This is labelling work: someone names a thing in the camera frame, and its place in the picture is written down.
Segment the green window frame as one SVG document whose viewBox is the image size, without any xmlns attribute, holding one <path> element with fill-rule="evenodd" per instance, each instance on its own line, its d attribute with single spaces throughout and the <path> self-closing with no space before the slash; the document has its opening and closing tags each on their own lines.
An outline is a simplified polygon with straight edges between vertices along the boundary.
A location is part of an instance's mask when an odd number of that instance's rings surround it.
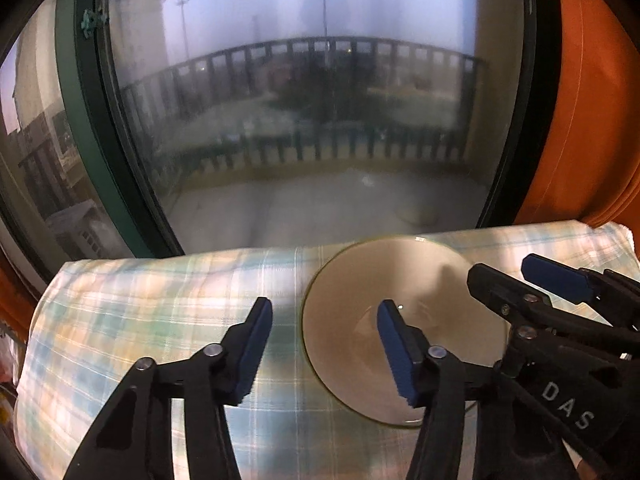
<svg viewBox="0 0 640 480">
<path fill-rule="evenodd" d="M 66 262 L 510 226 L 560 0 L 1 0 L 1 239 Z"/>
</svg>

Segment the orange curtain right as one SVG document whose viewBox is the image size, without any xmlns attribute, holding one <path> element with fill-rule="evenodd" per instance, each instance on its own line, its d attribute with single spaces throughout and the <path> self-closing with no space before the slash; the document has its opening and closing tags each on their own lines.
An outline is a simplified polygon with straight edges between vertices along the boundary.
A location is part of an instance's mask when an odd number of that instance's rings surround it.
<svg viewBox="0 0 640 480">
<path fill-rule="evenodd" d="M 516 223 L 639 231 L 639 50 L 605 0 L 560 0 L 558 96 Z"/>
</svg>

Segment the orange curtain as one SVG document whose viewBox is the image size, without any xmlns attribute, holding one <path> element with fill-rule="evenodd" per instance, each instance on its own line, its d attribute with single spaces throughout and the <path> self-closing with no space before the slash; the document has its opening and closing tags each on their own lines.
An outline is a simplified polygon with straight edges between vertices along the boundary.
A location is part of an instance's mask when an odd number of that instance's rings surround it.
<svg viewBox="0 0 640 480">
<path fill-rule="evenodd" d="M 639 50 L 605 0 L 560 0 L 558 96 L 516 223 L 639 231 Z"/>
<path fill-rule="evenodd" d="M 36 308 L 36 298 L 23 283 L 4 252 L 0 255 L 0 311 L 6 322 L 20 341 L 26 342 L 30 322 Z"/>
</svg>

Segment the white bowl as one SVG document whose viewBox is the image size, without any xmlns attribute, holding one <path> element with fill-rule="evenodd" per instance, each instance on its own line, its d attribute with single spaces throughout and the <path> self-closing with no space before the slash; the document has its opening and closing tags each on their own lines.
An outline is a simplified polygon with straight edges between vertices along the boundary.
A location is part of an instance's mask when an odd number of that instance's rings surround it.
<svg viewBox="0 0 640 480">
<path fill-rule="evenodd" d="M 396 388 L 376 312 L 393 300 L 405 322 L 463 362 L 491 366 L 506 348 L 508 326 L 471 297 L 472 264 L 460 252 L 423 237 L 383 237 L 333 257 L 306 292 L 302 334 L 320 382 L 337 400 L 375 422 L 420 425 Z"/>
</svg>

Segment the plaid pastel tablecloth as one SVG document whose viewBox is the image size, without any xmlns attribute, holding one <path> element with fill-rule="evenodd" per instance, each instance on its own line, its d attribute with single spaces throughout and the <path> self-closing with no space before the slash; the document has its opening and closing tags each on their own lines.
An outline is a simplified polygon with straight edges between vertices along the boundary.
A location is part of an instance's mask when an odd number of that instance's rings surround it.
<svg viewBox="0 0 640 480">
<path fill-rule="evenodd" d="M 36 307 L 17 386 L 18 449 L 41 479 L 59 479 L 130 366 L 178 361 L 220 340 L 259 296 L 273 328 L 250 395 L 227 419 L 247 479 L 401 479 L 416 433 L 371 422 L 314 376 L 300 309 L 334 245 L 208 252 L 62 266 Z"/>
</svg>

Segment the orange curtain left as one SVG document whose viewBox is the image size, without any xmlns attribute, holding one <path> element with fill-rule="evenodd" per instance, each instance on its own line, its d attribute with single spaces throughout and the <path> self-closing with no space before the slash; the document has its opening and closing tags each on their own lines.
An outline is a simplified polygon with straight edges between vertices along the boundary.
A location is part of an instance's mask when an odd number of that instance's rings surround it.
<svg viewBox="0 0 640 480">
<path fill-rule="evenodd" d="M 36 308 L 36 298 L 23 283 L 4 252 L 0 255 L 0 311 L 6 322 L 20 341 L 26 342 L 30 322 Z"/>
</svg>

